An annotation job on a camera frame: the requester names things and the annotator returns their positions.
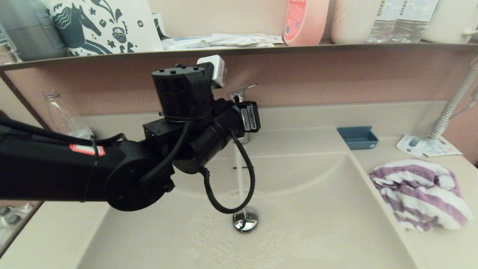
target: red label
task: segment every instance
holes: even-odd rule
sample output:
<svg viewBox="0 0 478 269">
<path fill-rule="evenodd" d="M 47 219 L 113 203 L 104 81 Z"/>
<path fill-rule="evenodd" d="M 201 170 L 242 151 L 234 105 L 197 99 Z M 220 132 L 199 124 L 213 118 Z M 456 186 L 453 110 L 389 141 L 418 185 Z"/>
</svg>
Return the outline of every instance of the red label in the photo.
<svg viewBox="0 0 478 269">
<path fill-rule="evenodd" d="M 305 15 L 305 3 L 307 0 L 289 0 L 289 8 L 287 9 L 287 20 L 285 22 L 284 36 L 287 39 L 293 39 L 300 26 Z"/>
<path fill-rule="evenodd" d="M 98 156 L 103 156 L 106 154 L 105 148 L 102 146 L 98 146 Z M 82 146 L 82 145 L 75 145 L 70 144 L 70 149 L 74 152 L 88 154 L 88 155 L 95 155 L 95 149 L 92 146 Z"/>
</svg>

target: paper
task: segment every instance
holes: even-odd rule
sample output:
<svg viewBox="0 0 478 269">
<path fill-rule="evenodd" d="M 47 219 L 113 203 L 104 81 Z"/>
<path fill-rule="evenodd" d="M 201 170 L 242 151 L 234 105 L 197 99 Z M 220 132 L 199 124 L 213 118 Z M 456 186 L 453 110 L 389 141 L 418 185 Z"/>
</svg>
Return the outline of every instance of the paper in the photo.
<svg viewBox="0 0 478 269">
<path fill-rule="evenodd" d="M 397 148 L 414 157 L 421 157 L 426 150 L 426 136 L 405 135 L 397 144 Z"/>
<path fill-rule="evenodd" d="M 283 43 L 282 37 L 267 34 L 212 34 L 212 36 L 190 36 L 164 39 L 165 50 L 226 49 L 274 47 Z"/>
<path fill-rule="evenodd" d="M 73 55 L 163 51 L 147 0 L 47 0 Z"/>
<path fill-rule="evenodd" d="M 443 137 L 428 140 L 425 155 L 428 157 L 446 156 L 446 155 L 463 155 L 455 146 Z"/>
<path fill-rule="evenodd" d="M 427 136 L 405 135 L 397 144 L 397 148 L 414 157 L 423 154 L 428 157 L 462 155 L 462 153 L 443 137 L 430 139 Z"/>
</svg>

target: empty plastic bottle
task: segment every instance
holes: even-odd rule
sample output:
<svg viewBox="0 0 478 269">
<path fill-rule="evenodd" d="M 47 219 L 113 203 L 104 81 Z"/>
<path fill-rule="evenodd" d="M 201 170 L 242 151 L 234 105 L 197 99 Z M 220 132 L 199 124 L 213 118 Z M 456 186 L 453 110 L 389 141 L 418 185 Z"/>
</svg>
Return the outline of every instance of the empty plastic bottle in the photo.
<svg viewBox="0 0 478 269">
<path fill-rule="evenodd" d="M 405 0 L 391 39 L 396 42 L 419 42 L 432 19 L 438 0 Z"/>
<path fill-rule="evenodd" d="M 53 90 L 43 95 L 48 102 L 48 111 L 56 132 L 83 139 L 91 138 L 93 132 L 90 127 L 83 122 L 73 107 L 60 97 L 58 92 Z"/>
<path fill-rule="evenodd" d="M 390 39 L 404 2 L 405 0 L 381 0 L 379 13 L 367 42 L 383 43 Z"/>
</svg>

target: water stream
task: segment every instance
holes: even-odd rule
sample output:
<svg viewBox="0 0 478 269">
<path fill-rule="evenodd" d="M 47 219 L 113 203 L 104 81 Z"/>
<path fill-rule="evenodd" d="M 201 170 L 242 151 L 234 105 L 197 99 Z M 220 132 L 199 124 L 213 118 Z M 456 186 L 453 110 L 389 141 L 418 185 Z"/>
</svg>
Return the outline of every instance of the water stream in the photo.
<svg viewBox="0 0 478 269">
<path fill-rule="evenodd" d="M 240 202 L 239 204 L 242 204 L 244 202 L 244 182 L 242 179 L 242 155 L 240 154 L 240 151 L 237 147 L 234 148 L 234 156 L 236 158 L 236 171 L 238 175 L 238 185 L 239 185 L 239 199 Z"/>
</svg>

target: black robotic arm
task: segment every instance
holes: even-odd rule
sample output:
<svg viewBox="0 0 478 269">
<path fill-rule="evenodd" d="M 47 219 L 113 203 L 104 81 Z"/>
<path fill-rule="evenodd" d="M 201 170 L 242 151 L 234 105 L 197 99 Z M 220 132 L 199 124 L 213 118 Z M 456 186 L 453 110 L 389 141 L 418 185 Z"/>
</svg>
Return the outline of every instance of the black robotic arm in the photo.
<svg viewBox="0 0 478 269">
<path fill-rule="evenodd" d="M 205 168 L 231 140 L 261 125 L 254 102 L 215 100 L 212 88 L 222 87 L 225 68 L 219 56 L 193 67 L 176 65 L 152 74 L 164 118 L 143 125 L 145 140 L 74 138 L 0 117 L 0 199 L 41 201 L 108 201 L 118 210 L 145 208 L 174 188 L 173 165 L 205 178 L 208 198 L 217 203 Z M 254 171 L 244 148 L 251 181 Z"/>
</svg>

